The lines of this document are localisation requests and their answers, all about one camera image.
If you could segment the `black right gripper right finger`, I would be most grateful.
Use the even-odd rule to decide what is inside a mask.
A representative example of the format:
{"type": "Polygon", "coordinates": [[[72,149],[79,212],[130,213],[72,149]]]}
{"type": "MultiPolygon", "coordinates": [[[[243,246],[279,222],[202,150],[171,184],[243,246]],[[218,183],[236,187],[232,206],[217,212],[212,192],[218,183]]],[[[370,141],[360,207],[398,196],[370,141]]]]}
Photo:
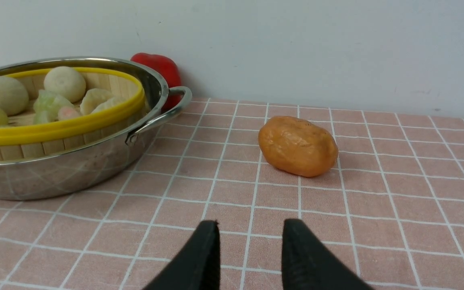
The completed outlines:
{"type": "Polygon", "coordinates": [[[281,277],[284,290],[372,290],[301,219],[285,219],[281,277]]]}

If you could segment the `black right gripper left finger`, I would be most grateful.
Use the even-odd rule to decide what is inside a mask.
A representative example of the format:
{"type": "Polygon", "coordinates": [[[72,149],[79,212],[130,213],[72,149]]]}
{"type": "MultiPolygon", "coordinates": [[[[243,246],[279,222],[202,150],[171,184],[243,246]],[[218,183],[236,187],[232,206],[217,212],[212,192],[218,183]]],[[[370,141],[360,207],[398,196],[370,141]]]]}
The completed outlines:
{"type": "Polygon", "coordinates": [[[200,222],[182,249],[143,289],[219,290],[220,245],[218,222],[200,222]]]}

